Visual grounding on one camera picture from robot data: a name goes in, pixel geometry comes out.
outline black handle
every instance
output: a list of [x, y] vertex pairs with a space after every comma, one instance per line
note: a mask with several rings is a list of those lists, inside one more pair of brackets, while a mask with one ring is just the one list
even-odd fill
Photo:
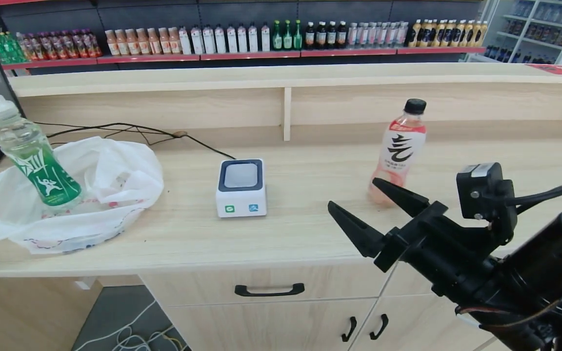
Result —
[[355, 328], [357, 328], [357, 319], [353, 316], [350, 317], [350, 330], [348, 331], [348, 335], [341, 334], [341, 341], [348, 342], [350, 340], [350, 336], [353, 335]]
[[273, 293], [252, 293], [248, 292], [248, 288], [246, 285], [236, 285], [236, 295], [240, 295], [243, 297], [274, 297], [274, 296], [291, 296], [291, 295], [299, 295], [299, 293], [303, 293], [305, 291], [305, 284], [303, 283], [296, 283], [292, 285], [292, 289], [287, 292], [273, 292]]
[[387, 318], [386, 314], [381, 314], [381, 329], [379, 329], [379, 332], [374, 334], [374, 331], [370, 332], [370, 340], [377, 340], [377, 338], [379, 338], [379, 336], [381, 336], [381, 334], [383, 333], [383, 331], [385, 330], [385, 327], [387, 327], [387, 324], [389, 324], [390, 322], [390, 318]]

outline pink juice bottle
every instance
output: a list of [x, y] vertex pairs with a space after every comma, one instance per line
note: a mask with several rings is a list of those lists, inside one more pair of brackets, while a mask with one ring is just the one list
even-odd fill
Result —
[[394, 205], [392, 200], [372, 185], [374, 178], [404, 186], [409, 168], [426, 141], [426, 126], [422, 122], [424, 109], [426, 101], [410, 98], [404, 105], [403, 115], [392, 121], [385, 131], [379, 164], [368, 187], [368, 193], [375, 203]]

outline red label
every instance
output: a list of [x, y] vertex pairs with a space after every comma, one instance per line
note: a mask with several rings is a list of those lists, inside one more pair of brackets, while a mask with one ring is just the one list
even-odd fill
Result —
[[562, 66], [557, 66], [555, 64], [526, 64], [526, 66], [530, 66], [533, 68], [541, 69], [542, 71], [546, 71], [552, 74], [558, 74], [562, 76]]
[[402, 124], [398, 123], [397, 120], [394, 120], [392, 121], [392, 123], [390, 123], [390, 130], [399, 131], [399, 132], [416, 132], [416, 133], [426, 134], [426, 126], [421, 126], [421, 127], [403, 126]]

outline wooden counter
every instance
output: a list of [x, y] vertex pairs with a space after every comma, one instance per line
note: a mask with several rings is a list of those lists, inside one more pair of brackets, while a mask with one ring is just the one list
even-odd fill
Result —
[[[467, 164], [500, 162], [517, 195], [562, 184], [562, 76], [524, 65], [120, 71], [12, 78], [11, 84], [31, 120], [187, 129], [237, 158], [265, 160], [266, 217], [217, 218], [214, 191], [223, 158], [179, 139], [152, 147], [163, 166], [164, 193], [114, 240], [71, 255], [34, 257], [0, 242], [0, 278], [140, 275], [194, 351], [370, 351], [392, 342], [401, 350], [472, 351], [485, 345], [491, 335], [451, 320], [450, 302], [431, 295], [428, 281], [410, 267], [399, 264], [383, 274], [362, 258], [326, 211], [334, 200], [383, 232], [409, 220], [366, 197], [386, 122], [400, 115], [407, 98], [428, 102], [428, 140], [407, 186], [448, 205], [447, 214], [457, 222], [475, 224], [461, 218], [455, 183]], [[53, 142], [91, 135], [97, 133]], [[122, 138], [144, 142], [137, 134]], [[7, 166], [2, 162], [0, 171]], [[522, 214], [504, 252], [560, 211], [562, 197]], [[245, 299], [232, 290], [245, 284], [284, 291], [296, 282], [307, 286], [297, 297]], [[426, 319], [424, 311], [444, 315], [408, 332], [416, 325], [413, 318]], [[286, 313], [293, 313], [295, 325], [282, 322]], [[379, 329], [382, 313], [390, 314], [393, 326], [372, 342], [366, 336]], [[350, 315], [359, 321], [352, 337], [357, 340], [343, 343], [339, 335], [348, 332]], [[244, 323], [223, 329], [234, 320]], [[257, 320], [273, 320], [278, 333], [261, 338], [257, 323], [251, 324]], [[306, 325], [315, 325], [313, 338], [297, 329]], [[427, 337], [423, 331], [430, 331]]]

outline black bottle cap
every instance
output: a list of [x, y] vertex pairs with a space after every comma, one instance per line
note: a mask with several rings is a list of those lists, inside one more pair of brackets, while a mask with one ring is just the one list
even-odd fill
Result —
[[420, 98], [410, 98], [404, 105], [404, 111], [409, 114], [423, 114], [426, 109], [426, 101]]

